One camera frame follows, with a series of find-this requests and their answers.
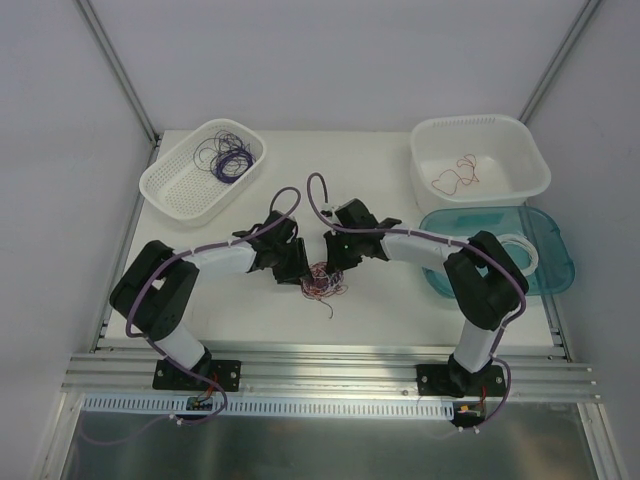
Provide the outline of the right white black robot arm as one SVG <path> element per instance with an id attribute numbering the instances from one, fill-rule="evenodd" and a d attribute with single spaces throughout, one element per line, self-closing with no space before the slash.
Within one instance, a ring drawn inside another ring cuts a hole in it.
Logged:
<path id="1" fill-rule="evenodd" d="M 346 271 L 367 258 L 399 261 L 448 278 L 465 322 L 442 374 L 429 378 L 443 395 L 462 397 L 480 388 L 492 366 L 504 322 L 524 312 L 526 278 L 496 236 L 480 231 L 467 240 L 411 229 L 396 218 L 382 221 L 359 199 L 317 209 L 324 234 L 326 271 Z"/>

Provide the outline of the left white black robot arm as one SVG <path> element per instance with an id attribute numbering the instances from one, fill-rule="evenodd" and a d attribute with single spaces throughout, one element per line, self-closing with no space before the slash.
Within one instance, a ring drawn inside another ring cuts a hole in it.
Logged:
<path id="1" fill-rule="evenodd" d="M 176 253 L 159 240 L 148 242 L 114 287 L 109 304 L 175 368 L 185 387 L 199 389 L 209 380 L 212 360 L 184 320 L 194 290 L 263 270 L 270 270 L 278 284 L 299 284 L 310 276 L 297 222 L 277 210 L 218 246 Z"/>

